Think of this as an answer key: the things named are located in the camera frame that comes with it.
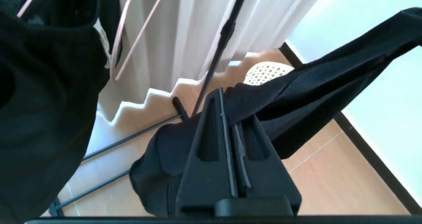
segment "clothing tag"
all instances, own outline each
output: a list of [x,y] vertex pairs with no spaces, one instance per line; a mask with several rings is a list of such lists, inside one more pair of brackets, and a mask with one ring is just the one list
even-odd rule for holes
[[110,44],[108,42],[107,34],[103,29],[103,26],[101,25],[100,19],[97,19],[97,22],[94,24],[94,28],[97,30],[98,34],[100,35],[101,43],[103,44],[104,53],[107,57],[107,63],[104,65],[106,69],[110,68],[111,64],[111,55],[109,53],[110,51]]

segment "hanging garment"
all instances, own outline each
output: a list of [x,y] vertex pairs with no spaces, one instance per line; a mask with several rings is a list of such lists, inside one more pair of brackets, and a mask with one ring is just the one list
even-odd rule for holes
[[48,209],[86,152],[119,0],[0,0],[0,223]]
[[[281,159],[364,90],[395,58],[422,45],[422,9],[412,8],[322,58],[261,86],[238,84],[224,94],[229,126],[256,114]],[[199,115],[162,126],[129,176],[145,210],[175,215],[175,199]]]

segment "pink wire hanger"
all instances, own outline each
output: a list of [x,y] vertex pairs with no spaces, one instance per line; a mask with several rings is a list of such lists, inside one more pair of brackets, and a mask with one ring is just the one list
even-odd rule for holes
[[148,25],[148,23],[150,22],[151,16],[154,14],[155,10],[157,9],[157,6],[160,3],[160,1],[161,0],[157,0],[154,3],[154,6],[152,7],[150,14],[148,15],[144,24],[142,25],[142,28],[140,29],[138,36],[136,37],[135,41],[133,42],[131,49],[127,53],[126,59],[123,61],[123,64],[121,65],[120,71],[117,73],[117,76],[114,77],[114,65],[115,65],[115,62],[116,62],[117,50],[119,49],[119,42],[120,42],[120,39],[121,39],[121,35],[123,33],[123,25],[125,23],[125,18],[126,18],[126,14],[127,14],[127,5],[129,5],[128,2],[126,2],[125,8],[123,9],[123,12],[122,12],[122,17],[120,18],[120,23],[119,23],[119,27],[117,29],[116,38],[114,40],[113,51],[111,52],[110,78],[114,82],[118,81],[120,79],[121,75],[123,74],[123,71],[125,70],[127,63],[129,62],[129,59],[132,56],[133,51],[135,50],[135,47],[140,40],[140,37],[144,33],[145,28]]
[[[23,6],[20,8],[17,17],[21,17],[25,11],[27,10],[27,8],[29,7],[29,5],[31,4],[33,0],[26,0],[26,2],[23,4]],[[142,28],[140,29],[138,36],[136,37],[135,41],[133,42],[133,45],[131,47],[131,49],[129,50],[126,59],[123,61],[123,64],[121,65],[120,71],[117,73],[117,76],[114,77],[114,66],[117,60],[117,52],[119,51],[119,44],[121,41],[121,36],[123,34],[123,28],[125,26],[125,20],[126,20],[126,16],[127,16],[127,11],[129,8],[129,5],[131,4],[132,0],[126,0],[125,6],[123,7],[121,16],[120,16],[120,20],[119,20],[119,25],[117,27],[117,31],[116,31],[116,37],[114,39],[114,44],[113,44],[113,50],[111,51],[111,57],[108,59],[109,63],[110,63],[110,78],[116,82],[120,79],[121,75],[123,74],[123,71],[125,70],[127,63],[129,62],[129,58],[132,56],[133,51],[135,50],[136,45],[138,44],[140,37],[142,36],[142,34],[145,31],[146,26],[148,25],[148,23],[150,22],[151,16],[154,14],[155,10],[157,9],[158,4],[160,3],[161,0],[157,0],[154,3],[154,6],[152,7],[150,14],[148,15],[148,17],[146,18],[144,24],[142,25]]]

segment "clothes rack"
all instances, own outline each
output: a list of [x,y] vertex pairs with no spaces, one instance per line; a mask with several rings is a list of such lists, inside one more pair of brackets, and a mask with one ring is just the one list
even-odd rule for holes
[[[227,46],[228,41],[230,40],[231,36],[233,35],[233,32],[235,30],[235,25],[236,25],[236,19],[239,16],[239,13],[240,13],[240,10],[241,10],[241,7],[242,7],[244,1],[245,0],[236,0],[235,1],[233,9],[231,10],[230,17],[226,21],[226,23],[224,24],[224,26],[223,26],[223,28],[220,32],[220,40],[218,42],[217,50],[216,50],[216,52],[213,56],[212,62],[210,64],[210,68],[209,68],[209,70],[206,74],[204,84],[201,88],[200,94],[199,94],[198,99],[195,103],[195,108],[193,110],[192,115],[195,115],[195,114],[198,113],[199,107],[200,107],[200,105],[201,105],[201,103],[204,99],[204,96],[205,96],[205,93],[208,89],[208,86],[210,85],[210,81],[212,79],[212,76],[214,75],[214,73],[216,71],[217,64],[220,61],[220,58],[223,54],[224,49]],[[174,97],[172,102],[173,102],[174,107],[176,108],[177,115],[170,117],[170,118],[168,118],[164,121],[161,121],[157,124],[154,124],[149,128],[146,128],[144,130],[136,132],[136,133],[134,133],[134,134],[132,134],[132,135],[126,137],[126,138],[123,138],[123,139],[121,139],[117,142],[114,142],[114,143],[112,143],[112,144],[110,144],[110,145],[108,145],[108,146],[106,146],[106,147],[104,147],[104,148],[102,148],[102,149],[100,149],[96,152],[85,155],[83,161],[86,161],[88,159],[92,159],[92,158],[96,157],[97,155],[103,154],[103,153],[109,151],[110,149],[115,148],[116,146],[118,146],[120,144],[123,144],[123,143],[125,143],[129,140],[132,140],[133,138],[136,138],[140,135],[143,135],[147,132],[150,132],[151,130],[154,130],[155,128],[159,128],[159,127],[161,127],[162,125],[165,125],[168,122],[174,121],[176,119],[181,119],[182,121],[187,120],[189,118],[189,116],[188,116],[187,112],[185,111],[185,108],[183,107],[182,103],[180,102],[180,99],[178,97]],[[98,184],[98,185],[96,185],[96,186],[94,186],[94,187],[92,187],[92,188],[90,188],[90,189],[88,189],[88,190],[68,199],[68,200],[61,202],[58,198],[56,198],[53,201],[53,203],[51,203],[51,205],[48,209],[49,212],[50,212],[50,215],[52,217],[64,217],[65,214],[63,213],[63,208],[65,206],[68,206],[69,204],[72,204],[73,202],[91,194],[92,192],[95,192],[95,191],[99,190],[100,188],[120,179],[121,177],[126,176],[127,174],[129,174],[129,170],[130,169],[127,169],[126,171],[123,171],[122,173],[120,173],[120,174],[118,174],[118,175],[116,175],[116,176],[114,176],[114,177],[112,177],[112,178],[110,178],[110,179],[108,179],[108,180],[106,180],[106,181],[104,181],[104,182],[102,182],[102,183],[100,183],[100,184]]]

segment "black garment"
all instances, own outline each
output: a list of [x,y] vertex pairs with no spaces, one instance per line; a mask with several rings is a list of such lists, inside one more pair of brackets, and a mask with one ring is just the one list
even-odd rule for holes
[[[418,45],[422,45],[422,9],[401,11],[302,69],[261,86],[228,88],[224,101],[229,125],[256,114],[280,158],[288,158],[395,58]],[[146,211],[174,215],[198,118],[160,128],[131,167],[132,186]]]
[[0,0],[0,223],[39,217],[80,165],[109,78],[93,25],[112,44],[120,12],[119,0],[34,0],[19,19],[24,1]]

